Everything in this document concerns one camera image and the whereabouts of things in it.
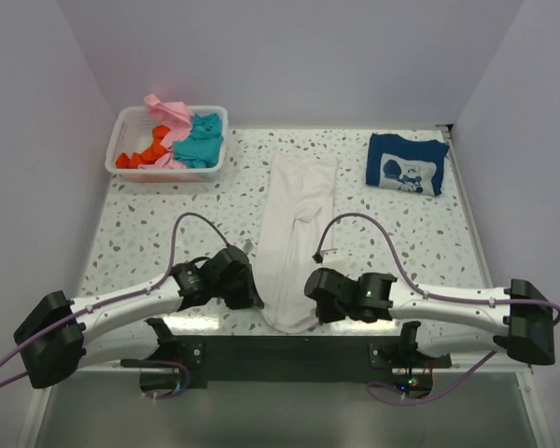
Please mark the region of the white t-shirt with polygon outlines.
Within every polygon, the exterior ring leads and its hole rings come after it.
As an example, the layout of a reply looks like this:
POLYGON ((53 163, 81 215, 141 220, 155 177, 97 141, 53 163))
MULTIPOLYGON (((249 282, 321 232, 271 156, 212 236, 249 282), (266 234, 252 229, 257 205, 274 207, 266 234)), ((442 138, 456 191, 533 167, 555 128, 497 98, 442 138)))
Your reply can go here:
POLYGON ((334 216, 337 168, 335 160, 273 158, 253 275, 263 318, 287 334, 316 323, 315 302, 303 289, 315 269, 313 254, 321 235, 334 216))

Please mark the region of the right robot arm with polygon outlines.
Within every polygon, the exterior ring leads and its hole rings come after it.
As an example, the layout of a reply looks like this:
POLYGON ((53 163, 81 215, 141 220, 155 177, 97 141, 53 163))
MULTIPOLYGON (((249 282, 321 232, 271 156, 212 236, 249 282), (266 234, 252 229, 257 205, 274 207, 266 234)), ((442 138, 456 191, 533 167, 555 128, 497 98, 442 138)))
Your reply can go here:
POLYGON ((514 279, 504 288, 446 287, 432 293, 424 285, 389 273, 364 273, 351 279, 322 267, 310 274, 303 293, 315 302, 321 323, 346 318, 367 324, 401 321, 397 341, 384 353, 405 366, 482 351, 503 352, 524 364, 555 362, 557 311, 525 280, 514 279))

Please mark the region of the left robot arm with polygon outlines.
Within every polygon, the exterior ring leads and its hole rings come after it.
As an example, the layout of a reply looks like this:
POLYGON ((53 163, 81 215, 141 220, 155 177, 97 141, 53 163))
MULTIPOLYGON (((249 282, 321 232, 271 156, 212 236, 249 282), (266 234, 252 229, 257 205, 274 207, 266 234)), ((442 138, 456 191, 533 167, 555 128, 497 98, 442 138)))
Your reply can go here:
POLYGON ((14 333, 35 389, 56 385, 77 369, 110 360, 164 366, 186 360, 164 317, 221 299, 231 310, 259 309, 246 253, 228 245, 212 258, 172 265, 154 278, 101 296, 45 296, 14 333))

